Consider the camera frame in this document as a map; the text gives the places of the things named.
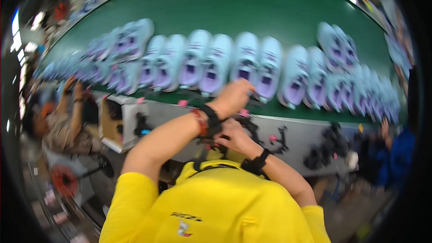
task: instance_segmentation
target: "pink tag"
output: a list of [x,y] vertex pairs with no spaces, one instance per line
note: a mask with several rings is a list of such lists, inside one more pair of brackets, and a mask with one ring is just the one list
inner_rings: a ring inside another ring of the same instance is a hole
[[181,107],[186,107],[187,106],[187,100],[179,100],[177,105],[179,105]]
[[244,117],[249,116],[249,110],[241,109],[239,114]]

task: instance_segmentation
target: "forearm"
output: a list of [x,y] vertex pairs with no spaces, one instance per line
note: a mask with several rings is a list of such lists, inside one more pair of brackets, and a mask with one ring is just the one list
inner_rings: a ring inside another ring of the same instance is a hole
[[72,132],[73,138],[75,139],[78,134],[81,132],[81,128],[83,127],[83,102],[76,101],[73,105],[73,116],[72,116]]
[[57,105],[57,112],[58,113],[62,113],[62,114],[66,114],[67,109],[68,109],[68,96],[63,94],[60,98],[60,102]]
[[144,136],[128,153],[122,174],[142,173],[157,183],[160,167],[197,137],[199,132],[200,125],[195,115],[191,113],[157,127]]
[[[262,148],[254,151],[256,153],[249,158],[258,157],[263,152]],[[296,170],[273,155],[269,155],[265,162],[263,170],[266,175],[271,181],[282,185],[300,207],[317,204],[311,186]]]

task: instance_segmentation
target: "hand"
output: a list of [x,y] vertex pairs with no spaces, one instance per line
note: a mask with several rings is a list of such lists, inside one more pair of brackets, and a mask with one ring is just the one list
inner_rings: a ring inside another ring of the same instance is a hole
[[74,90],[74,95],[75,95],[75,100],[76,99],[82,99],[83,98],[83,84],[81,84],[80,81],[78,81],[75,84],[75,90]]
[[[229,140],[222,138],[222,135],[228,136]],[[222,123],[222,132],[215,136],[214,141],[216,144],[224,145],[251,160],[259,157],[264,150],[249,137],[240,123],[232,118]]]
[[388,137],[388,120],[387,120],[387,117],[384,117],[382,119],[381,136],[382,136],[383,140],[385,140]]
[[65,95],[66,92],[72,87],[74,81],[75,81],[75,76],[73,75],[66,81],[66,83],[64,83],[63,95]]
[[255,92],[254,86],[241,78],[229,83],[215,100],[207,103],[207,106],[216,112],[220,120],[224,120],[245,107],[249,101],[250,91]]

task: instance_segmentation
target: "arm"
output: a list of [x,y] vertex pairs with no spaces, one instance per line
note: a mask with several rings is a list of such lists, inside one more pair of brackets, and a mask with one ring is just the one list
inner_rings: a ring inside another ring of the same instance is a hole
[[[240,123],[234,119],[223,123],[223,131],[217,136],[215,143],[241,153],[251,160],[260,156],[264,150],[246,134]],[[272,181],[282,185],[300,207],[317,204],[309,183],[296,170],[273,155],[269,155],[265,162],[263,170],[266,175]]]
[[75,84],[74,98],[72,122],[70,124],[73,139],[78,136],[83,127],[83,84],[81,82]]
[[67,109],[68,109],[68,102],[67,102],[68,96],[67,96],[66,92],[70,89],[70,87],[72,86],[74,80],[75,80],[75,76],[72,76],[64,84],[63,92],[62,92],[61,98],[60,98],[60,102],[58,103],[57,109],[56,109],[56,111],[58,113],[66,114],[66,112],[67,112]]
[[[207,105],[223,120],[245,106],[250,90],[254,91],[254,87],[247,80],[240,79],[227,85],[219,97]],[[141,173],[157,184],[161,166],[195,138],[199,131],[200,125],[190,113],[157,127],[131,149],[123,164],[122,174]]]

